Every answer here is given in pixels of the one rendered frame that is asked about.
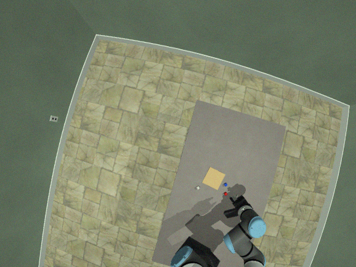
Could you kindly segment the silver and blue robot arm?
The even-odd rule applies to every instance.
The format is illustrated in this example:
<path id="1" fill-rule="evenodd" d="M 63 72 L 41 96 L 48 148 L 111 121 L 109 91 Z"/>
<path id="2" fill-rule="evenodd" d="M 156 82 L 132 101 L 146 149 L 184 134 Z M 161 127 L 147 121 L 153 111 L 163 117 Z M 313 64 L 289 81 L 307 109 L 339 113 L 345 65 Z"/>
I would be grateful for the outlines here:
<path id="1" fill-rule="evenodd" d="M 250 241 L 259 238 L 266 231 L 266 224 L 248 205 L 226 210 L 227 218 L 239 216 L 241 222 L 224 236 L 224 242 L 232 253 L 244 260 L 244 267 L 265 267 L 263 253 Z M 238 210 L 239 209 L 239 210 Z M 214 267 L 206 255 L 198 255 L 191 247 L 184 246 L 172 258 L 171 267 Z"/>

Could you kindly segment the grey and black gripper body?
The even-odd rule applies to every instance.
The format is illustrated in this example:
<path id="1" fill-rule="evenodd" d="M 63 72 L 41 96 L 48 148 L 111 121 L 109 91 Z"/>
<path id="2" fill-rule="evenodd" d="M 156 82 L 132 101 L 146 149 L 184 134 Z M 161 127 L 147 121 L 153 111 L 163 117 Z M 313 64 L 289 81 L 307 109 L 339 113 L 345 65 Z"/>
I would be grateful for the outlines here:
<path id="1" fill-rule="evenodd" d="M 233 205 L 235 206 L 235 208 L 237 207 L 241 208 L 244 205 L 251 206 L 242 195 L 236 199 Z"/>

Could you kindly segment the tan flat mat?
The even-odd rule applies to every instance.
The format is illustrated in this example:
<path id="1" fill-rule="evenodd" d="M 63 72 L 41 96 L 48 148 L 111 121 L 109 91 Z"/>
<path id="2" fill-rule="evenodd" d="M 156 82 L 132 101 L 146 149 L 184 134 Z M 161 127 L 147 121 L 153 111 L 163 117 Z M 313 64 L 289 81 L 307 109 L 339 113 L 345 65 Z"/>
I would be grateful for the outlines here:
<path id="1" fill-rule="evenodd" d="M 220 184 L 222 183 L 223 179 L 225 177 L 225 174 L 213 169 L 212 167 L 209 168 L 204 180 L 202 183 L 218 190 Z"/>

